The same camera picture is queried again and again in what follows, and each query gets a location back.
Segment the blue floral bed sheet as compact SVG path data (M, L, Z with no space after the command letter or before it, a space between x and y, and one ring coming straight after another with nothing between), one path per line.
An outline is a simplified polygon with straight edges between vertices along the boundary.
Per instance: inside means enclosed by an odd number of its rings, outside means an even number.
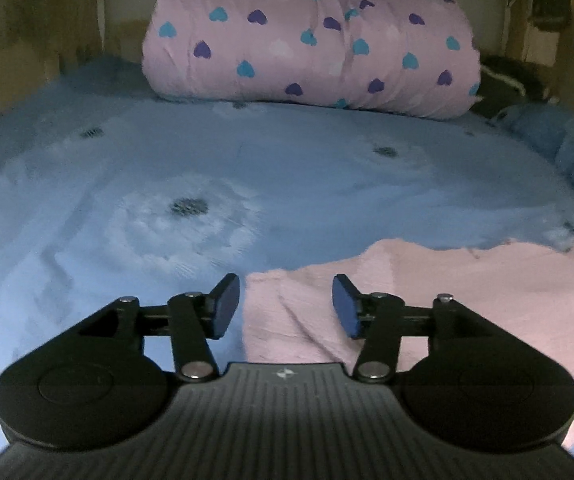
M383 238L565 252L574 188L478 116L169 102L103 58L0 116L0 373L120 296L158 304Z

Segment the black and white bag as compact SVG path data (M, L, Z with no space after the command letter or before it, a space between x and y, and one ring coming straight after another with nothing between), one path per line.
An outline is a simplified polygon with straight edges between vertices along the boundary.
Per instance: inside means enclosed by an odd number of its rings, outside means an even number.
M481 81L470 112L493 118L508 107L546 102L549 88L529 64L500 55L485 55Z

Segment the pink heart-patterned rolled quilt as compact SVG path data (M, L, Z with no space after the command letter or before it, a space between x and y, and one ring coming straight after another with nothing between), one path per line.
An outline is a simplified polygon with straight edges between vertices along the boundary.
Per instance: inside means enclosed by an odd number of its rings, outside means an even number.
M142 71L159 96L451 119L480 55L456 0L157 0Z

